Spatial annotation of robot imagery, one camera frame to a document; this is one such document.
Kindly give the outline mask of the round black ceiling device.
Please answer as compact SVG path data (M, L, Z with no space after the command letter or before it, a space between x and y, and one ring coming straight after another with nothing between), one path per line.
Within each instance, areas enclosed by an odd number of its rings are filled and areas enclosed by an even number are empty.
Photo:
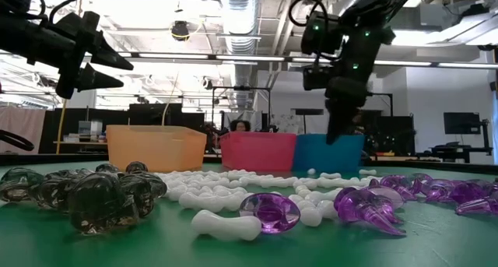
M182 20L175 21L170 34L176 41L187 41L190 37L188 23Z

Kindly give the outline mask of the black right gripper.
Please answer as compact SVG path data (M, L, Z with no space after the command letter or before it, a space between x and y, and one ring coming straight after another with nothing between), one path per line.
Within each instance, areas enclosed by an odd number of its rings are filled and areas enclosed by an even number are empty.
M366 83L382 44L395 35L385 26L388 18L379 12L346 11L339 16L342 44L333 54L313 53L314 62L303 69L305 90L325 89L326 97L362 104L368 94ZM350 121L350 108L342 103L327 103L329 113L326 143L340 135L363 135L363 111L357 108Z

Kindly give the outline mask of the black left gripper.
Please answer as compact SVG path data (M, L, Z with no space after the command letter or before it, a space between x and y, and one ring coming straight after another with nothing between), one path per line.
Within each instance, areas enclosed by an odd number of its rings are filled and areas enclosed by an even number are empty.
M132 70L134 66L119 55L96 31L100 17L85 12L82 17L71 13L56 24L41 26L25 19L0 15L0 50L20 55L26 62L55 67L60 75L56 94L70 99L75 90L121 88L124 83L96 71L90 64L81 67L85 53L91 63L115 69Z

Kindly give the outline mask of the orange plastic bin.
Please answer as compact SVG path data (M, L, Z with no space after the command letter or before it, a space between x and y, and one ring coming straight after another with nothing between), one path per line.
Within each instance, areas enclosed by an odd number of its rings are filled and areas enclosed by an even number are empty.
M152 172L198 170L206 140L206 134L183 126L107 126L109 162L120 170L136 161Z

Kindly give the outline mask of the pink plastic bin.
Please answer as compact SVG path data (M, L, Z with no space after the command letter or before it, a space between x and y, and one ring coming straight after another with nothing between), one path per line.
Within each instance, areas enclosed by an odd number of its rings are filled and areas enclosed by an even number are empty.
M229 132L220 137L222 165L231 170L289 171L297 135L273 132Z

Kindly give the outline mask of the black computer monitor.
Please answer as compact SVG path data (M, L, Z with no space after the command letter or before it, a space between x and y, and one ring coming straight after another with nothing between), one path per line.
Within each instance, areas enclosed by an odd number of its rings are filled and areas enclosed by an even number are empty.
M444 132L446 135L479 135L481 133L479 113L445 112Z

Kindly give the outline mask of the green table mat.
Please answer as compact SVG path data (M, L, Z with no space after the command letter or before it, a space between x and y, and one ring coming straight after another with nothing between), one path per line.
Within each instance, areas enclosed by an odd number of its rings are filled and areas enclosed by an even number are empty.
M166 198L136 227L87 236L29 202L0 203L0 267L495 267L498 216L459 216L444 203L407 202L404 237L323 220L253 241L197 235L194 212Z

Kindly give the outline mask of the blue plastic bin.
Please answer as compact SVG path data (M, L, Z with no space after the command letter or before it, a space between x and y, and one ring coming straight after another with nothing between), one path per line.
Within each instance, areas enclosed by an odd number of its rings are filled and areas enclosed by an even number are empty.
M363 135L342 135L331 145L326 135L298 135L293 158L293 171L334 173L351 172L360 164L364 144Z

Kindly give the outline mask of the black office desk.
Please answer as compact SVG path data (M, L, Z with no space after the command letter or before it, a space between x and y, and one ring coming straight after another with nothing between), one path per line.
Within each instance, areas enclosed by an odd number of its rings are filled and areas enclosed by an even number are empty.
M430 150L425 150L417 153L417 157L435 157L442 160L463 160L464 163L470 163L471 153L485 153L487 156L493 154L493 147L473 147L460 144L445 144L431 147Z

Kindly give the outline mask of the black partition wall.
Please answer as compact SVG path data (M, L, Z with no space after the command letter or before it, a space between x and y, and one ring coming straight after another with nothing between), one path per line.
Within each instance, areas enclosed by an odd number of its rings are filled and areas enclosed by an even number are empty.
M160 125L166 104L131 104L129 110L115 111L92 108L67 108L63 119L61 134L77 133L80 121L101 121L103 130L108 125ZM39 154L54 154L61 115L61 108L47 111L40 139ZM184 113L181 104L170 104L165 117L165 125L184 126L204 132L203 113Z

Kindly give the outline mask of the black monitor stand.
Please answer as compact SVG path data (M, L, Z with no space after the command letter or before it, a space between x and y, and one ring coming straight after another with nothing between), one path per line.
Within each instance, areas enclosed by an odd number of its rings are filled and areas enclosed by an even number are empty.
M489 145L488 124L489 121L487 119L482 119L480 122L480 125L482 126L483 149L487 156L491 156L493 154L493 148Z

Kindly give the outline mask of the clear plastic storage box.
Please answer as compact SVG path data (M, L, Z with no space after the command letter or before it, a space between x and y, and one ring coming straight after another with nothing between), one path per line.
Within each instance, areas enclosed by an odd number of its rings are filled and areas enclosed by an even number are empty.
M103 132L103 122L99 120L79 121L78 135L80 142L98 142Z

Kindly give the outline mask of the black metal rig frame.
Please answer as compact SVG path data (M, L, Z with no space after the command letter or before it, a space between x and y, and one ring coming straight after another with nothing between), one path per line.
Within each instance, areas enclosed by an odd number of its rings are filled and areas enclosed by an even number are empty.
M220 111L221 123L215 124L215 108L227 100L228 111ZM268 131L271 123L271 89L252 86L214 86L211 90L211 125L230 132L235 123L248 122L251 131Z
M388 117L393 117L394 116L394 107L393 107L393 94L392 93L368 93L368 97L381 97L383 100L384 97L389 98L389 111L390 114ZM381 122L382 118L382 111L381 110L366 110L366 126L370 130L371 133L378 133L381 132L381 127L379 126L379 122Z

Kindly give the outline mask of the black table frame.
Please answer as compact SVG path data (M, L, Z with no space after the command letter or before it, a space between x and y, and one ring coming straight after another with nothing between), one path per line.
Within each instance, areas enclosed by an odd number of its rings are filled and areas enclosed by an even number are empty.
M2 167L46 163L96 162L105 160L108 160L107 154L0 154L0 166ZM411 167L498 176L497 165L485 164L443 163L426 160L367 160L362 161L359 165L365 167Z

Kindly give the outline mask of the pink curtain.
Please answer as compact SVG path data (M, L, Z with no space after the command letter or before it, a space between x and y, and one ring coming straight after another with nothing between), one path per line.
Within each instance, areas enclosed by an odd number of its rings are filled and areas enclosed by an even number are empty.
M38 154L45 112L42 109L0 107L0 129L20 135L34 145L32 151L26 151L6 142L0 142L0 153Z

